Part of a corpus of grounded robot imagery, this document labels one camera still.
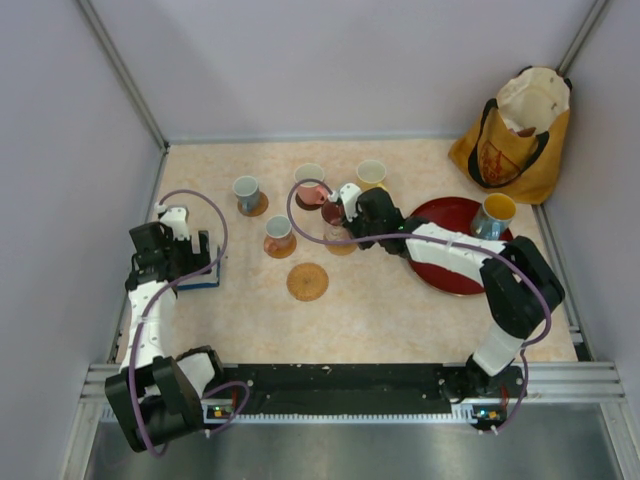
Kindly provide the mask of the tall pink ghost mug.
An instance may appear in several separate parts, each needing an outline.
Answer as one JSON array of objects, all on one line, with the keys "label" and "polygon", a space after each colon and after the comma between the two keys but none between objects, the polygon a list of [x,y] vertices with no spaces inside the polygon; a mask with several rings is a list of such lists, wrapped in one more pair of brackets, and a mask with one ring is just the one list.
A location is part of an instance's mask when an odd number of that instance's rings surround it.
[{"label": "tall pink ghost mug", "polygon": [[333,246],[343,246],[350,239],[348,230],[343,226],[342,206],[327,200],[321,208],[323,219],[323,238]]}]

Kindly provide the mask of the small pink mug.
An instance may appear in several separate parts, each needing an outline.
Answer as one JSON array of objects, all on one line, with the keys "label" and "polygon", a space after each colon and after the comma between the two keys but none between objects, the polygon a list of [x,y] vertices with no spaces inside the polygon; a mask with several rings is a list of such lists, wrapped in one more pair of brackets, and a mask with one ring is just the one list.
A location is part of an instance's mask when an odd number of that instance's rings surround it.
[{"label": "small pink mug", "polygon": [[266,238],[264,250],[268,254],[283,251],[291,245],[293,240],[292,225],[287,216],[271,217],[265,226]]}]

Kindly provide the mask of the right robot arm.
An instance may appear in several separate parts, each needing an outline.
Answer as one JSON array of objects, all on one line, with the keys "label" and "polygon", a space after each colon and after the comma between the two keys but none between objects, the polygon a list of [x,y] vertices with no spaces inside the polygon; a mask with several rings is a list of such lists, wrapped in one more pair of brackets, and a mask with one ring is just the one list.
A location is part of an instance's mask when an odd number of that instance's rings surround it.
[{"label": "right robot arm", "polygon": [[[516,355],[539,342],[565,290],[535,243],[525,236],[485,233],[444,199],[405,216],[381,187],[347,183],[331,194],[341,225],[361,249],[380,245],[414,266],[431,270],[439,289],[469,283],[485,295],[493,323],[459,373],[447,376],[443,395],[460,401],[498,389]],[[444,208],[437,213],[437,208]]]}]

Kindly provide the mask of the red round tray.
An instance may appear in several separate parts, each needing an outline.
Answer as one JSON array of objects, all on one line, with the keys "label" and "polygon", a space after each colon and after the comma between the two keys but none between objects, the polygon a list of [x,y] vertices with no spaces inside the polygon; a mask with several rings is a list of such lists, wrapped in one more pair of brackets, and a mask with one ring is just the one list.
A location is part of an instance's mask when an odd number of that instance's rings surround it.
[{"label": "red round tray", "polygon": [[513,235],[509,227],[499,240],[483,240],[471,235],[471,222],[482,203],[462,197],[442,197],[426,202],[413,212],[415,217],[428,221],[417,233],[442,241],[440,244],[408,241],[409,265],[428,285],[458,296],[484,291],[480,268],[490,256],[457,245],[464,243],[499,253]]}]

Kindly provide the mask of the dark walnut coaster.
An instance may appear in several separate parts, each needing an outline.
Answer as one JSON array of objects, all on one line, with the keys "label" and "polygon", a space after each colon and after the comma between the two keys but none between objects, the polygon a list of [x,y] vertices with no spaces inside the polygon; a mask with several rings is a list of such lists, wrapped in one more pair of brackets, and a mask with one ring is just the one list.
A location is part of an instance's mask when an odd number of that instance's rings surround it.
[{"label": "dark walnut coaster", "polygon": [[319,210],[324,205],[323,202],[321,202],[319,204],[307,204],[301,199],[301,197],[298,194],[295,195],[295,202],[296,202],[296,204],[297,204],[297,206],[299,208],[301,208],[302,210],[305,210],[305,211]]}]

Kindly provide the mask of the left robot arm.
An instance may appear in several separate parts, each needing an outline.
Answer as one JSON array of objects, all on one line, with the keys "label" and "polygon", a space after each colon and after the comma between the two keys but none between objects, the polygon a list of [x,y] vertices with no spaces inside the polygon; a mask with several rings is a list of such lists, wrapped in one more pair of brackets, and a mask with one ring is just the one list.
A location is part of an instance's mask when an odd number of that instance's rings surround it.
[{"label": "left robot arm", "polygon": [[202,394],[216,396],[227,374],[209,346],[168,355],[178,298],[176,280],[212,273],[209,235],[191,235],[174,214],[129,232],[135,252],[125,290],[131,307],[129,343],[105,394],[135,452],[168,444],[204,425]]}]

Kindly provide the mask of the aluminium frame post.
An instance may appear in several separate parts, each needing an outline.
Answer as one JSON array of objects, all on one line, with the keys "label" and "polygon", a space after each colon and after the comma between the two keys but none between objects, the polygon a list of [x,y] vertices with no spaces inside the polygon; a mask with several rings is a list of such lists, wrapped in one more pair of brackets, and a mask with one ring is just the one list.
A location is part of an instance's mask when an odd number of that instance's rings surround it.
[{"label": "aluminium frame post", "polygon": [[89,30],[98,42],[107,63],[113,71],[116,80],[127,97],[134,112],[149,135],[152,137],[159,150],[162,153],[165,153],[169,148],[169,142],[162,133],[147,102],[143,98],[140,89],[136,85],[129,68],[122,58],[115,42],[111,38],[106,25],[93,5],[93,2],[89,0],[75,0],[74,4],[79,9],[79,12],[87,23]]},{"label": "aluminium frame post", "polygon": [[573,40],[556,67],[556,73],[567,77],[590,37],[604,20],[612,0],[595,0],[578,28]]}]

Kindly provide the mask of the left aluminium frame post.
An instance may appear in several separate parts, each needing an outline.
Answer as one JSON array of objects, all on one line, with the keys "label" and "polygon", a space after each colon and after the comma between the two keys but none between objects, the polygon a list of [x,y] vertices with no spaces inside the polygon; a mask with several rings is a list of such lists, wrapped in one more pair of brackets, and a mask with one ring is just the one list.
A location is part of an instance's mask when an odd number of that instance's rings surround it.
[{"label": "left aluminium frame post", "polygon": [[147,102],[143,98],[140,89],[136,85],[129,68],[122,58],[115,42],[111,38],[106,25],[93,5],[93,2],[89,0],[75,0],[74,4],[79,9],[79,12],[87,23],[89,30],[98,42],[107,63],[113,71],[116,80],[127,97],[134,112],[149,135],[152,137],[159,150],[162,153],[165,153],[169,148],[169,142],[162,133]]}]

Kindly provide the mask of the pink mug white inside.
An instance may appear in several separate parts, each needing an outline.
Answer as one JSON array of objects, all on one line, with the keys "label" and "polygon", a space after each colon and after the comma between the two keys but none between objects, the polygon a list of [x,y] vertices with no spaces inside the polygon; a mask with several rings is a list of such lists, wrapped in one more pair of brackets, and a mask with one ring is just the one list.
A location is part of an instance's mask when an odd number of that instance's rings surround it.
[{"label": "pink mug white inside", "polygon": [[299,182],[296,195],[305,207],[319,208],[327,199],[328,191],[323,186],[325,172],[314,163],[299,166],[294,172],[294,179]]}]

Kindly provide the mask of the light wood coaster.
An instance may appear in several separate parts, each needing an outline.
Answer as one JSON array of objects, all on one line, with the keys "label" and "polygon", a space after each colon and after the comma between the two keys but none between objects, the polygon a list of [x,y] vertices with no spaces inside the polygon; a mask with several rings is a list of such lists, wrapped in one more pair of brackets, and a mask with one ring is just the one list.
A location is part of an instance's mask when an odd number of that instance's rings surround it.
[{"label": "light wood coaster", "polygon": [[237,200],[238,211],[246,217],[260,216],[266,212],[269,199],[263,192],[258,192],[251,197],[242,197]]},{"label": "light wood coaster", "polygon": [[282,238],[266,236],[263,243],[264,252],[276,259],[283,259],[290,256],[296,247],[297,240],[293,234]]}]

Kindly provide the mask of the blue mug yellow inside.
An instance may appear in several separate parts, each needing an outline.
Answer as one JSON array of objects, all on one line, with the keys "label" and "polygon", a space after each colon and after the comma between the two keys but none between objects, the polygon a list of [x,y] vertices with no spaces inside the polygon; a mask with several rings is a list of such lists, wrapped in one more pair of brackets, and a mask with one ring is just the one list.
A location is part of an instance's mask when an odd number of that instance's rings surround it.
[{"label": "blue mug yellow inside", "polygon": [[488,195],[471,222],[471,235],[483,240],[499,240],[516,215],[514,200],[502,193]]}]

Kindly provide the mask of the grey blue mug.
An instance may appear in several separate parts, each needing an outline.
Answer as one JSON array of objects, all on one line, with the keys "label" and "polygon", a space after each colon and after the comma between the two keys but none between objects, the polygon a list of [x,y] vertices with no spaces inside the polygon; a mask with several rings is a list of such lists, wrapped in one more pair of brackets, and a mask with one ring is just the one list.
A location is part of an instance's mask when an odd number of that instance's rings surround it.
[{"label": "grey blue mug", "polygon": [[249,214],[258,207],[260,189],[258,180],[255,177],[245,175],[237,178],[233,183],[232,189],[244,213]]}]

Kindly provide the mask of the blue white razor box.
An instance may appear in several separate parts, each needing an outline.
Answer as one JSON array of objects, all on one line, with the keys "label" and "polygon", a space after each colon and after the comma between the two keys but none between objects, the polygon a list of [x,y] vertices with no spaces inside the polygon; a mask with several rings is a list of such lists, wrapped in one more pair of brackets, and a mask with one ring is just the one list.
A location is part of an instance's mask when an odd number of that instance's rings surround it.
[{"label": "blue white razor box", "polygon": [[[190,242],[179,242],[178,246],[181,251],[180,277],[191,274],[206,265],[209,265],[215,256],[211,256],[210,248],[205,246],[199,251],[195,251]],[[176,289],[178,291],[197,290],[206,288],[217,288],[220,284],[220,265],[210,268],[198,276],[180,282]]]}]

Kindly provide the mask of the yellow tote bag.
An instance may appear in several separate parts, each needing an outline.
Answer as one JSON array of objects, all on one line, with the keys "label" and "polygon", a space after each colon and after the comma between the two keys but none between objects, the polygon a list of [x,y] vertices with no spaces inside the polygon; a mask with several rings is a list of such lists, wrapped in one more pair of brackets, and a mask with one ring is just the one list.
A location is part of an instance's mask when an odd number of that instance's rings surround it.
[{"label": "yellow tote bag", "polygon": [[544,203],[558,181],[570,119],[569,78],[529,66],[484,105],[448,156],[485,193]]}]

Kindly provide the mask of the right aluminium frame post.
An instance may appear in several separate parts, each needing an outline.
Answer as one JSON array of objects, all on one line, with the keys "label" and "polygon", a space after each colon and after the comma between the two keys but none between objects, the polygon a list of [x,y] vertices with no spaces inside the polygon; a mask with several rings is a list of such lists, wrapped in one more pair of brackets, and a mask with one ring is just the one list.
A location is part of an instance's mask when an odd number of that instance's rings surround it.
[{"label": "right aluminium frame post", "polygon": [[595,0],[578,28],[573,40],[556,67],[556,73],[567,77],[590,37],[604,20],[612,0]]}]

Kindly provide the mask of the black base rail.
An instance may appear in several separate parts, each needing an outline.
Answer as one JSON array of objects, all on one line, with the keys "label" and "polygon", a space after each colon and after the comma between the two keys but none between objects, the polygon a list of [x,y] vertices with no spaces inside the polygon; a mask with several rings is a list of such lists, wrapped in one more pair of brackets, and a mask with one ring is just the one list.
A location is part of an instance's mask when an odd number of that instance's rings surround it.
[{"label": "black base rail", "polygon": [[245,414],[368,415],[448,413],[467,399],[517,398],[520,367],[495,377],[463,364],[228,364],[211,386],[243,381]]}]

